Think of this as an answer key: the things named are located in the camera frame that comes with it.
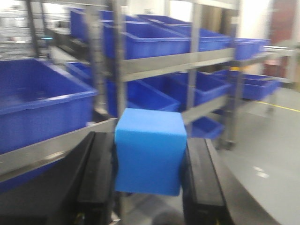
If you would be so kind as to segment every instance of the blue plastic crate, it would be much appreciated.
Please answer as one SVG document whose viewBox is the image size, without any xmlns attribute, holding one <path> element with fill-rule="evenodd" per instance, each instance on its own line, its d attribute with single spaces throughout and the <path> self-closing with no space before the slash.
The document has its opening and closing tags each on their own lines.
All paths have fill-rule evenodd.
<svg viewBox="0 0 300 225">
<path fill-rule="evenodd" d="M 105 22 L 103 27 L 105 54 L 114 58 L 113 23 Z M 190 50 L 189 38 L 152 24 L 127 22 L 124 36 L 128 60 L 188 53 Z"/>
<path fill-rule="evenodd" d="M 71 35 L 83 42 L 88 42 L 88 29 L 84 21 L 83 8 L 69 8 Z"/>
<path fill-rule="evenodd" d="M 269 44 L 269 40 L 236 38 L 234 40 L 235 60 L 248 60 L 258 53 L 265 51 L 265 46 Z"/>
<path fill-rule="evenodd" d="M 172 79 L 188 85 L 188 73 L 172 76 Z M 195 106 L 211 101 L 228 93 L 230 84 L 198 72 L 196 75 Z"/>
<path fill-rule="evenodd" d="M 115 83 L 106 81 L 108 95 L 108 112 L 117 116 L 116 86 Z M 180 103 L 155 90 L 142 81 L 130 81 L 127 83 L 127 107 L 134 109 L 149 109 L 159 111 L 176 112 Z"/>
<path fill-rule="evenodd" d="M 0 154 L 86 126 L 97 91 L 43 60 L 0 61 Z"/>
<path fill-rule="evenodd" d="M 213 77 L 226 81 L 229 70 L 220 70 L 212 74 Z M 233 77 L 234 83 L 231 84 L 230 94 L 234 95 L 236 90 L 236 77 L 238 71 L 231 71 L 231 77 Z M 251 100 L 262 100 L 268 95 L 275 92 L 281 83 L 279 80 L 265 80 L 270 76 L 264 75 L 245 75 L 245 81 L 243 84 L 243 98 Z"/>
<path fill-rule="evenodd" d="M 90 83 L 91 68 L 80 63 L 67 64 L 68 72 L 80 80 Z M 117 117 L 117 101 L 115 83 L 106 80 L 108 112 Z M 150 109 L 160 111 L 177 111 L 180 103 L 166 94 L 152 88 L 142 81 L 130 81 L 127 83 L 127 107 L 135 109 Z"/>
<path fill-rule="evenodd" d="M 222 134 L 224 126 L 208 117 L 201 117 L 192 123 L 191 137 L 216 139 Z"/>
<path fill-rule="evenodd" d="M 84 16 L 85 12 L 83 8 L 69 8 L 70 11 L 70 20 L 71 20 L 71 35 L 85 43 L 88 42 L 88 27 L 85 22 Z M 148 23 L 139 18 L 131 17 L 126 15 L 126 21 L 135 22 L 135 23 Z M 113 12 L 112 11 L 99 11 L 99 19 L 104 21 L 112 21 L 113 20 Z"/>
<path fill-rule="evenodd" d="M 166 95 L 179 101 L 180 107 L 178 108 L 178 110 L 179 112 L 182 112 L 187 107 L 187 94 L 189 87 L 186 84 L 172 79 L 172 76 L 175 74 L 144 78 L 142 79 L 142 81 L 155 88 L 156 90 L 161 91 L 162 93 L 165 93 Z"/>
<path fill-rule="evenodd" d="M 191 37 L 191 26 L 169 25 L 166 27 L 182 35 L 186 35 L 189 38 Z M 206 29 L 200 29 L 199 36 L 199 52 L 228 48 L 232 41 L 232 38 L 229 36 Z"/>
<path fill-rule="evenodd" d="M 113 12 L 112 11 L 108 11 L 108 10 L 100 10 L 99 11 L 99 19 L 100 20 L 109 20 L 112 21 L 113 20 Z M 145 20 L 142 20 L 138 17 L 132 17 L 129 15 L 125 15 L 125 19 L 128 22 L 135 22 L 135 23 L 149 23 Z"/>
<path fill-rule="evenodd" d="M 77 79 L 85 82 L 89 86 L 93 86 L 92 72 L 89 66 L 81 62 L 68 62 L 66 63 L 66 69 Z"/>
<path fill-rule="evenodd" d="M 4 193 L 6 191 L 9 191 L 13 188 L 16 188 L 17 186 L 28 182 L 29 180 L 41 175 L 42 173 L 46 172 L 49 170 L 52 166 L 57 164 L 59 161 L 56 161 L 54 163 L 44 165 L 38 169 L 32 170 L 30 172 L 24 173 L 22 175 L 19 175 L 17 177 L 11 178 L 9 180 L 0 182 L 0 194 Z"/>
<path fill-rule="evenodd" d="M 165 15 L 137 15 L 138 17 L 156 25 L 190 25 L 190 22 L 177 20 Z"/>
<path fill-rule="evenodd" d="M 259 54 L 265 51 L 265 46 L 270 44 L 270 40 L 266 39 L 254 39 L 254 38 L 237 38 L 240 42 L 254 42 L 253 55 Z"/>
</svg>

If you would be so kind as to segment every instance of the metal pole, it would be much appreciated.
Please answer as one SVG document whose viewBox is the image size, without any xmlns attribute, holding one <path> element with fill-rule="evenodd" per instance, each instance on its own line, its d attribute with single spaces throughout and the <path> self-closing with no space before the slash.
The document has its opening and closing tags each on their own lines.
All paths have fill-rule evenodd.
<svg viewBox="0 0 300 225">
<path fill-rule="evenodd" d="M 201 27 L 201 12 L 202 5 L 193 4 L 193 12 L 192 12 L 192 30 L 191 30 L 191 63 L 196 61 L 196 55 L 193 53 L 198 52 L 199 48 L 199 38 L 200 38 L 200 27 Z M 193 68 L 188 73 L 188 89 L 187 89 L 187 110 L 194 107 L 195 102 L 195 92 L 194 88 L 196 86 L 196 68 Z M 191 133 L 192 126 L 187 125 L 187 133 Z"/>
<path fill-rule="evenodd" d="M 95 6 L 86 6 L 85 19 L 89 34 L 89 52 L 90 62 L 93 73 L 93 84 L 98 89 L 99 94 L 94 103 L 94 109 L 99 113 L 106 113 L 106 88 L 105 88 L 105 64 L 102 51 L 102 23 L 99 21 L 98 8 Z"/>
<path fill-rule="evenodd" d="M 30 28 L 30 33 L 31 33 L 31 41 L 32 41 L 32 47 L 34 50 L 34 57 L 39 58 L 40 57 L 40 50 L 38 47 L 38 38 L 36 34 L 36 28 L 34 25 L 34 20 L 33 20 L 33 14 L 32 14 L 32 8 L 31 8 L 31 1 L 26 0 L 26 8 L 27 8 L 27 14 L 28 14 L 28 25 Z"/>
<path fill-rule="evenodd" d="M 39 4 L 40 4 L 40 8 L 41 8 L 41 13 L 42 13 L 42 21 L 43 21 L 43 26 L 44 26 L 44 34 L 46 35 L 47 24 L 46 24 L 46 19 L 45 19 L 45 11 L 44 11 L 43 0 L 40 0 Z M 47 58 L 50 60 L 51 59 L 51 51 L 50 51 L 49 42 L 48 42 L 47 39 L 45 40 L 45 43 L 46 43 L 46 47 L 47 47 L 47 50 L 48 50 Z"/>
<path fill-rule="evenodd" d="M 243 83 L 244 83 L 244 70 L 243 67 L 240 67 L 237 82 L 236 82 L 236 91 L 233 98 L 233 106 L 230 115 L 230 124 L 229 124 L 229 134 L 228 134 L 228 148 L 230 149 L 232 146 L 236 144 L 236 134 L 237 134 L 237 125 L 238 125 L 238 114 L 239 114 L 239 107 L 242 102 L 242 94 L 243 94 Z"/>
<path fill-rule="evenodd" d="M 115 82 L 117 88 L 118 117 L 120 117 L 126 108 L 127 86 L 122 81 L 123 61 L 124 61 L 124 44 L 123 35 L 123 15 L 119 0 L 112 0 L 113 17 L 114 17 L 114 44 L 115 44 Z"/>
</svg>

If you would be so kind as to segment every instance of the yellow floor line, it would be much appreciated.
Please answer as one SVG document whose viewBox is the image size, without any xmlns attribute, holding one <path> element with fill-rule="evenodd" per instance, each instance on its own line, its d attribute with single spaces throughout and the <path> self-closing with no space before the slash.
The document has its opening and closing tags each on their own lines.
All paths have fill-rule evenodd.
<svg viewBox="0 0 300 225">
<path fill-rule="evenodd" d="M 290 110 L 290 111 L 294 111 L 294 112 L 300 113 L 300 110 L 298 110 L 298 109 L 292 109 L 292 108 L 284 107 L 284 106 L 281 106 L 281 105 L 274 105 L 274 104 L 267 103 L 267 102 L 261 102 L 261 101 L 256 101 L 256 102 L 261 103 L 261 104 L 271 105 L 271 106 L 274 106 L 274 107 L 277 107 L 277 108 L 287 109 L 287 110 Z"/>
</svg>

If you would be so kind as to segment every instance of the light blue box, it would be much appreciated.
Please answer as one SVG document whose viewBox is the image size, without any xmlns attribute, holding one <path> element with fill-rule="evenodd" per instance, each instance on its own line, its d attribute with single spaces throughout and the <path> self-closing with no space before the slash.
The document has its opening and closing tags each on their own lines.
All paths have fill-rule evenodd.
<svg viewBox="0 0 300 225">
<path fill-rule="evenodd" d="M 180 113 L 127 108 L 115 130 L 116 191 L 179 195 L 186 142 Z"/>
</svg>

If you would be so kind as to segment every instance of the gray floor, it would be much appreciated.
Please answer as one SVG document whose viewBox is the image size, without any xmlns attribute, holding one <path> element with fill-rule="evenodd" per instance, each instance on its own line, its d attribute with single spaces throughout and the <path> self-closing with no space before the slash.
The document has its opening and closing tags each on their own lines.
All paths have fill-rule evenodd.
<svg viewBox="0 0 300 225">
<path fill-rule="evenodd" d="M 281 89 L 277 105 L 300 110 L 300 93 Z M 282 225 L 300 221 L 300 112 L 254 103 L 240 117 L 238 143 L 219 154 L 254 198 Z M 148 195 L 127 215 L 130 225 L 151 225 L 163 211 L 182 215 L 181 196 Z"/>
</svg>

